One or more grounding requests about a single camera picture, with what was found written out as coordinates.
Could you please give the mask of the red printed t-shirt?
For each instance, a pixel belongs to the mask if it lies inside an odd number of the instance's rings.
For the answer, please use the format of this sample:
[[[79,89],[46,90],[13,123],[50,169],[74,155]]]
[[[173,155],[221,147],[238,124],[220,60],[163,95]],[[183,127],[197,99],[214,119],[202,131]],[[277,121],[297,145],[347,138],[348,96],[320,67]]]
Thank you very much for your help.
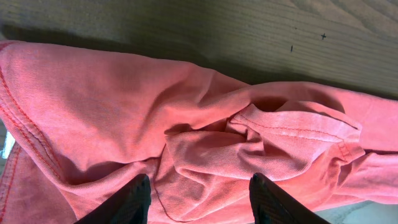
[[[1,120],[2,223],[73,223],[139,174],[151,223],[250,223],[256,172],[313,211],[397,203],[397,102],[364,93],[4,41]]]

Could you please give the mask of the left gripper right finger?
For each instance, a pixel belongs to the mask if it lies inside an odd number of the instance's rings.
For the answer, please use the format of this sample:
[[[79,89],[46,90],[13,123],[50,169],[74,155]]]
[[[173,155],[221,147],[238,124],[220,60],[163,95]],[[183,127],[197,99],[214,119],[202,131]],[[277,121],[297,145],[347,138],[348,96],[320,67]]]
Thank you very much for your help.
[[[255,224],[329,224],[259,172],[251,177],[249,199]]]

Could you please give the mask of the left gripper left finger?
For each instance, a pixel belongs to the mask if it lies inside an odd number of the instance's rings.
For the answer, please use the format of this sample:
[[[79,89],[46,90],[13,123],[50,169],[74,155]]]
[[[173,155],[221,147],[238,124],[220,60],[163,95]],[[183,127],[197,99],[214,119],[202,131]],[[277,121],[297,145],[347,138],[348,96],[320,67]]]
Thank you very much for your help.
[[[149,177],[138,174],[75,224],[147,224],[150,195]]]

